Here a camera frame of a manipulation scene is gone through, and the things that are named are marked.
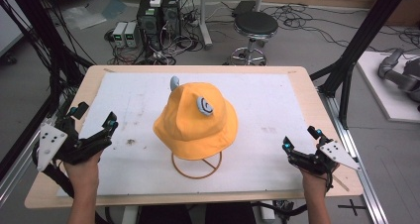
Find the gray ear on hat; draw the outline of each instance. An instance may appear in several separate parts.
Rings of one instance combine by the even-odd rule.
[[[203,97],[197,98],[197,107],[198,110],[206,116],[210,116],[213,114],[213,107]]]
[[[173,76],[170,79],[170,91],[175,90],[175,88],[177,88],[179,86],[179,78],[176,76]]]

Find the black stool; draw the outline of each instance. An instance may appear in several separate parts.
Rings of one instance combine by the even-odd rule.
[[[256,40],[269,39],[277,32],[275,19],[262,12],[247,12],[235,18],[235,30],[250,38],[247,48],[236,49],[230,56],[230,64],[234,65],[267,65],[263,52],[254,48]]]

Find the hat stand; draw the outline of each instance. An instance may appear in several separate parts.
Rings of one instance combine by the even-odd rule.
[[[207,162],[205,159],[202,159],[201,161],[204,162],[205,164],[207,164],[213,170],[211,172],[205,174],[205,175],[202,175],[202,176],[191,176],[191,175],[188,175],[185,172],[181,171],[181,169],[176,165],[176,162],[175,162],[175,158],[174,157],[175,157],[175,155],[172,153],[172,164],[175,167],[175,169],[180,174],[182,174],[183,176],[188,177],[188,178],[192,178],[192,179],[201,179],[201,178],[210,176],[211,174],[213,174],[219,168],[220,164],[222,163],[222,152],[219,153],[219,163],[217,163],[216,166],[213,166],[212,164],[210,164],[209,162]]]

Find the yellow hat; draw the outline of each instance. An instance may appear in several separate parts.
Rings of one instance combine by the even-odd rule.
[[[210,83],[173,86],[154,131],[174,155],[185,160],[214,156],[235,141],[238,118],[234,107]]]

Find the white mat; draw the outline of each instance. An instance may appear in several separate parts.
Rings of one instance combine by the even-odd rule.
[[[362,75],[389,121],[420,123],[420,113],[417,111],[419,103],[411,100],[395,83],[377,76],[379,65],[387,56],[389,54],[365,52],[359,59]],[[393,70],[402,73],[407,61],[402,56]]]
[[[179,174],[172,166],[170,150],[153,132],[173,75],[180,84],[202,81],[216,85],[238,114],[235,143],[224,150],[219,169],[204,179]],[[301,189],[302,176],[288,163],[282,140],[287,136],[297,150],[315,152],[287,75],[107,73],[80,138],[99,131],[110,111],[117,115],[120,126],[99,163],[99,195]],[[180,165],[187,173],[200,174],[208,168],[202,162],[178,162],[183,162]]]

